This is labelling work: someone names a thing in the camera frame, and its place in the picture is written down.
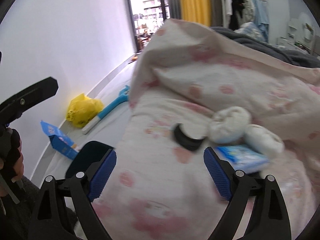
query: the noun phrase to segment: white sock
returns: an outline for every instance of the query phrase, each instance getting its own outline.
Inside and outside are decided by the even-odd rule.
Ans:
[[[252,149],[270,159],[277,157],[284,151],[284,143],[281,138],[260,125],[248,125],[244,133],[244,141]]]
[[[215,143],[231,143],[244,135],[251,123],[250,113],[242,107],[232,106],[216,112],[209,124],[209,139]]]

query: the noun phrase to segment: blue gripper pad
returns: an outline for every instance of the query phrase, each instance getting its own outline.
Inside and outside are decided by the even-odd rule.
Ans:
[[[208,148],[204,150],[203,160],[220,195],[230,201],[232,198],[230,180]]]
[[[116,166],[117,155],[115,151],[111,151],[104,159],[89,184],[89,194],[87,197],[90,202],[100,197],[104,186],[106,185],[113,168]]]

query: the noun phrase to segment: human hand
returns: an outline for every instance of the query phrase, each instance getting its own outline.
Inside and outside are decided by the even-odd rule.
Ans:
[[[17,176],[12,178],[12,181],[16,182],[20,180],[23,176],[24,166],[23,166],[23,155],[21,153],[22,142],[20,140],[20,147],[18,148],[20,152],[20,158],[14,164],[13,169],[16,172]],[[0,158],[0,170],[4,166],[4,161]],[[5,197],[8,193],[4,190],[4,188],[0,185],[0,197]]]

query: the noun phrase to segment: yellow curtain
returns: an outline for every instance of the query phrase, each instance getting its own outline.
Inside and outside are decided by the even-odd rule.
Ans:
[[[180,4],[183,20],[211,25],[210,0],[181,0]]]

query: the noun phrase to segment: yellow plastic bag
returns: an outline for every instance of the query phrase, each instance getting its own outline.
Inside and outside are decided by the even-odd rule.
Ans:
[[[100,99],[92,99],[85,94],[81,94],[71,100],[66,119],[72,122],[75,127],[83,128],[103,108],[104,105]]]

